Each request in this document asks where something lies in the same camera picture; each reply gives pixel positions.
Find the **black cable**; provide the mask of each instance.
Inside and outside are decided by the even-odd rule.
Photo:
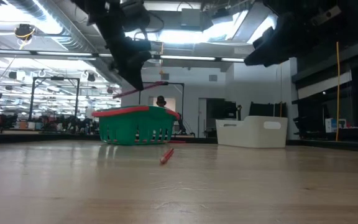
[[[148,40],[148,38],[147,38],[147,34],[148,34],[148,33],[157,33],[157,32],[160,32],[161,30],[164,29],[164,26],[165,26],[164,20],[162,20],[160,16],[158,16],[158,15],[156,15],[156,14],[150,12],[150,11],[148,11],[148,13],[149,13],[150,15],[154,16],[155,18],[157,18],[159,21],[161,21],[162,24],[161,24],[161,27],[158,28],[158,29],[155,29],[155,30],[152,30],[152,31],[146,31],[146,32],[145,32],[145,35],[144,35],[144,37],[145,37],[146,40]],[[137,35],[137,34],[141,34],[141,33],[144,33],[144,31],[143,31],[143,32],[142,32],[142,31],[136,32],[135,35],[134,35],[134,40],[136,39],[136,35]]]
[[[181,1],[177,7],[177,11],[179,11],[179,7],[182,3],[186,3],[187,5],[189,5],[191,8],[193,8],[193,6],[189,3],[189,2],[186,2],[186,1]]]

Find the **plastic basket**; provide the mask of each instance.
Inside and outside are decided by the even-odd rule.
[[[121,145],[163,144],[171,139],[173,122],[179,119],[178,113],[156,106],[127,106],[92,115],[99,118],[100,139]]]

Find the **ceiling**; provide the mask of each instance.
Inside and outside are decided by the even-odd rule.
[[[0,5],[0,49],[109,53],[104,47],[106,43],[96,26],[88,26],[87,15],[69,0],[4,0],[4,2],[8,4]],[[31,12],[24,10],[25,7],[18,7],[16,4],[18,2],[36,3],[37,6],[43,6],[42,12],[48,16],[43,21],[35,19]],[[154,0],[145,1],[145,7],[164,20],[165,26],[161,32],[149,34],[150,40],[157,40],[152,43],[152,50],[164,55],[244,58],[253,51],[250,44],[252,40],[260,37],[268,27],[275,27],[276,21],[274,14],[267,7],[254,0],[194,0],[189,3]],[[232,21],[211,26],[203,32],[189,30],[181,26],[181,10],[191,7],[200,9],[201,14],[207,18],[211,18],[216,9],[225,7]],[[30,41],[24,42],[14,35],[14,29],[19,24],[31,24],[37,28]],[[161,25],[160,21],[152,17],[148,30],[157,29]],[[136,32],[136,30],[129,32],[127,36],[133,37]],[[72,49],[67,47],[62,41],[66,37],[76,40],[75,44],[78,47]],[[12,57],[0,55],[0,93],[4,93],[0,112],[12,109],[22,111],[25,115],[29,110],[32,77],[40,74],[44,77],[59,75],[65,78],[80,78],[81,114],[85,112],[86,105],[95,105],[92,101],[95,97],[99,102],[98,108],[111,107],[112,104],[119,105],[119,99],[112,102],[111,94],[107,93],[109,86],[114,89],[115,93],[121,92],[119,86],[115,84],[120,83],[120,77],[108,70],[110,58],[84,61],[75,58],[45,59],[36,55],[30,55],[29,58]],[[163,67],[220,68],[222,72],[225,72],[231,65],[229,62],[169,59],[157,61],[157,63],[161,62]],[[155,61],[146,62],[144,65],[144,67],[155,66]],[[17,72],[21,77],[9,78],[9,72]],[[89,82],[86,78],[90,73],[95,75],[94,82]],[[45,80],[35,89],[35,93],[38,94],[35,99],[40,101],[37,110],[72,114],[75,105],[72,98],[76,93],[74,86],[75,83],[69,80],[62,82]],[[21,96],[21,101],[17,101],[18,95]],[[58,96],[56,99],[45,101],[50,95]]]

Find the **red pencil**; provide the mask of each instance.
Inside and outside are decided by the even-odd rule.
[[[171,158],[173,154],[173,148],[171,148],[170,150],[168,150],[161,158],[160,158],[160,163],[161,164],[165,164],[166,162],[168,162],[169,158]]]

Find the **yellow pole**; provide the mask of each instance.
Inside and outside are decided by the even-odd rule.
[[[338,87],[336,91],[336,138],[338,141],[339,136],[339,86],[341,84],[341,64],[339,62],[339,42],[336,42],[336,60],[338,64]]]

